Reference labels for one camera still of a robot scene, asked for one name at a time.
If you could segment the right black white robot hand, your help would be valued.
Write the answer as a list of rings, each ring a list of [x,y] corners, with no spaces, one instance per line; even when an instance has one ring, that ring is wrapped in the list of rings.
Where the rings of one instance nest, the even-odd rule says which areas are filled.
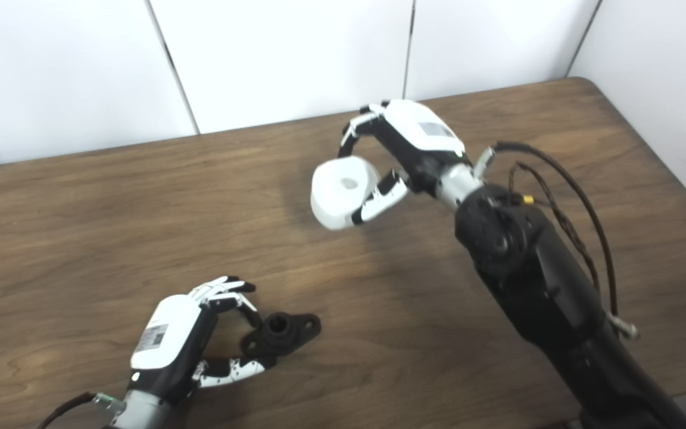
[[[473,175],[464,143],[435,112],[417,101],[391,100],[362,107],[342,133],[338,158],[351,157],[362,136],[373,136],[401,169],[392,169],[380,179],[354,209],[350,218],[355,226],[378,217],[409,192],[427,193],[455,213],[482,185]]]

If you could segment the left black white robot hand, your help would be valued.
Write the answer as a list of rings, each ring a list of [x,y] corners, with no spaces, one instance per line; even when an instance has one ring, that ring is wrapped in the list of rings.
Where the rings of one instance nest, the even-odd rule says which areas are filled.
[[[128,390],[177,405],[200,388],[225,386],[277,365],[272,356],[211,357],[204,353],[221,314],[239,310],[253,328],[261,318],[246,293],[255,285],[223,275],[155,308],[130,359]]]

